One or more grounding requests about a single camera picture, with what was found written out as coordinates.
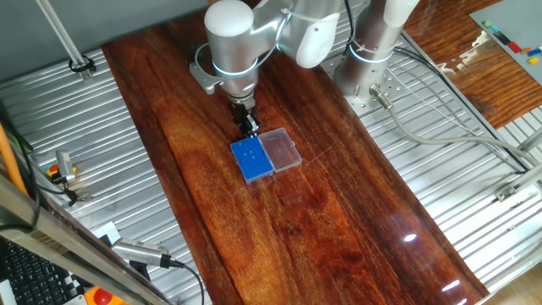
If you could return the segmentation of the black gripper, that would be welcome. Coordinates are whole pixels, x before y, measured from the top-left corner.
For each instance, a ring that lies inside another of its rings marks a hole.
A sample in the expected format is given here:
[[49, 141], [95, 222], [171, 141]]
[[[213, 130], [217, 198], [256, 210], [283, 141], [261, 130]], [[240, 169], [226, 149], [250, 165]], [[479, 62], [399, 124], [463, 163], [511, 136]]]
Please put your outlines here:
[[257, 120], [257, 107], [255, 105], [246, 106], [243, 103], [230, 103], [228, 105], [232, 118], [236, 124], [239, 124], [241, 133], [246, 136], [256, 136], [261, 127]]

